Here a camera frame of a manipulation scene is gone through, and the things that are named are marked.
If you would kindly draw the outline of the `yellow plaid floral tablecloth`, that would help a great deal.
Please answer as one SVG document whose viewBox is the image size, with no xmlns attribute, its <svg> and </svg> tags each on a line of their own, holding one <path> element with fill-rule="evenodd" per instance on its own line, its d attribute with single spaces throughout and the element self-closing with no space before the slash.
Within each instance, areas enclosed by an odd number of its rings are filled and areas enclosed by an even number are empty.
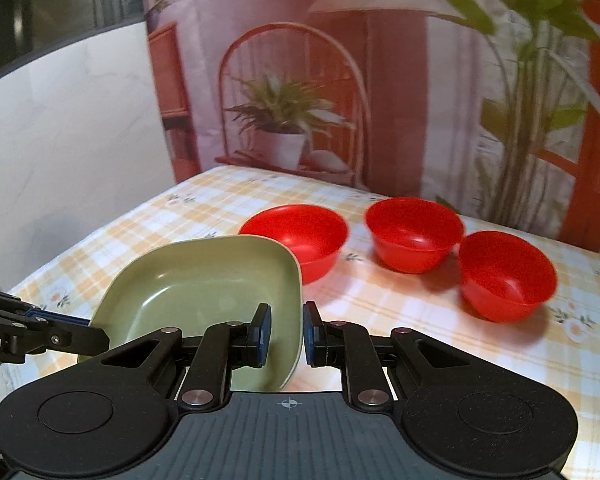
<svg viewBox="0 0 600 480">
<path fill-rule="evenodd" d="M 600 254 L 532 236 L 557 271 L 556 295 L 514 324 L 479 318 L 460 299 L 454 260 L 406 275 L 374 260 L 364 212 L 376 197 L 343 186 L 257 169 L 218 167 L 110 222 L 12 288 L 24 300 L 90 316 L 122 268 L 170 242 L 236 233 L 259 211 L 317 204 L 341 214 L 349 238 L 332 272 L 306 286 L 324 318 L 363 324 L 378 335 L 408 326 L 544 382 L 578 413 L 571 479 L 600 479 Z"/>
</svg>

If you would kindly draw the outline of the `green rectangular plastic plate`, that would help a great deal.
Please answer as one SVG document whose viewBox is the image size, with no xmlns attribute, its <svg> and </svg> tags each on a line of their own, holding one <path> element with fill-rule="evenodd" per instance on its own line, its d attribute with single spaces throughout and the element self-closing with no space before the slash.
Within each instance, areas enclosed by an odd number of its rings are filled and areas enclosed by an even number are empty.
<svg viewBox="0 0 600 480">
<path fill-rule="evenodd" d="M 200 336 L 211 325 L 248 322 L 259 304 L 272 309 L 265 366 L 234 373 L 238 391 L 278 391 L 302 347 L 302 278 L 292 252 L 269 238 L 221 236 L 169 244 L 135 259 L 111 282 L 91 323 L 111 347 L 163 327 Z"/>
</svg>

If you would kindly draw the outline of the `red plastic bowl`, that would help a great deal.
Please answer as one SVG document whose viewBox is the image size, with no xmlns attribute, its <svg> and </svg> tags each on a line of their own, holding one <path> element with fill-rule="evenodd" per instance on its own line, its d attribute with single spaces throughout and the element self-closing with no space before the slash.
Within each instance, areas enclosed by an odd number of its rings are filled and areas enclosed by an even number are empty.
<svg viewBox="0 0 600 480">
<path fill-rule="evenodd" d="M 377 258 L 390 269 L 407 274 L 437 269 L 465 233 L 456 212 L 417 197 L 374 203 L 364 220 Z"/>
<path fill-rule="evenodd" d="M 498 231 L 463 238 L 457 255 L 460 294 L 483 318 L 518 322 L 554 296 L 553 263 L 526 240 Z"/>
<path fill-rule="evenodd" d="M 307 285 L 332 270 L 349 227 L 340 214 L 325 207 L 291 204 L 255 214 L 239 233 L 267 237 L 287 247 L 298 260 L 302 283 Z"/>
</svg>

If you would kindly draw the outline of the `printed plant chair backdrop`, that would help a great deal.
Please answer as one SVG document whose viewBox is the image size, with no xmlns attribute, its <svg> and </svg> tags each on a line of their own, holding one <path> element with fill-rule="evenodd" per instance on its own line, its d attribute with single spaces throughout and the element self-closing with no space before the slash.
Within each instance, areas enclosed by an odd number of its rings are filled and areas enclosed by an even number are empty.
<svg viewBox="0 0 600 480">
<path fill-rule="evenodd" d="M 600 0 L 143 0 L 178 180 L 419 196 L 600 252 Z"/>
</svg>

